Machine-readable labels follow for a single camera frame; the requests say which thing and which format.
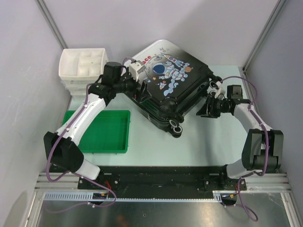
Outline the space astronaut hardshell suitcase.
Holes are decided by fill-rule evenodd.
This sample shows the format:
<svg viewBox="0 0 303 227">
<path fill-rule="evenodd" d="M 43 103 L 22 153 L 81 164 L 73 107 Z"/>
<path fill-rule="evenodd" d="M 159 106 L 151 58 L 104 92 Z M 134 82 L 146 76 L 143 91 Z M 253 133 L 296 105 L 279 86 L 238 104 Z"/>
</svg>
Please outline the space astronaut hardshell suitcase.
<svg viewBox="0 0 303 227">
<path fill-rule="evenodd" d="M 139 74 L 139 87 L 127 94 L 141 113 L 157 128 L 179 138 L 185 115 L 204 97 L 210 83 L 221 81 L 209 66 L 172 42 L 158 40 L 138 54 L 145 70 Z M 151 98 L 140 102 L 143 81 L 148 83 Z"/>
</svg>

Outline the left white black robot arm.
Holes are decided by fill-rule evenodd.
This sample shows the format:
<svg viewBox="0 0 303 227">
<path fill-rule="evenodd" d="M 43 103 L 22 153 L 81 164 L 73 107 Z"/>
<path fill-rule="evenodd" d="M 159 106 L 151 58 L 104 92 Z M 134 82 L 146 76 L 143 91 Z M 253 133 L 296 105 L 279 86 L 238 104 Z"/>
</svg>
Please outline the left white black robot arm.
<svg viewBox="0 0 303 227">
<path fill-rule="evenodd" d="M 98 79 L 86 86 L 86 96 L 82 105 L 69 120 L 56 132 L 44 135 L 46 169 L 54 164 L 82 178 L 94 189 L 101 188 L 105 178 L 100 175 L 100 168 L 87 161 L 78 145 L 85 131 L 97 115 L 102 112 L 117 94 L 135 94 L 139 86 L 139 74 L 145 65 L 141 61 L 132 60 L 128 66 L 118 62 L 107 62 Z"/>
</svg>

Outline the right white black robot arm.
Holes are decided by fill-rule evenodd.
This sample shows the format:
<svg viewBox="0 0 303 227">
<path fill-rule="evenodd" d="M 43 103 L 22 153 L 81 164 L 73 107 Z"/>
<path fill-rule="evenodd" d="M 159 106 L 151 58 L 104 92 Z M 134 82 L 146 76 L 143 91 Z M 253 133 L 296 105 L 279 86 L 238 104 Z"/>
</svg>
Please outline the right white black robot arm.
<svg viewBox="0 0 303 227">
<path fill-rule="evenodd" d="M 219 118 L 229 113 L 243 126 L 247 137 L 241 158 L 226 166 L 226 173 L 219 176 L 218 184 L 224 190 L 235 185 L 235 179 L 276 171 L 281 166 L 284 135 L 268 126 L 255 111 L 252 102 L 243 97 L 240 85 L 229 85 L 227 90 L 220 82 L 211 82 L 213 89 L 206 96 L 205 104 L 197 112 L 205 118 Z"/>
</svg>

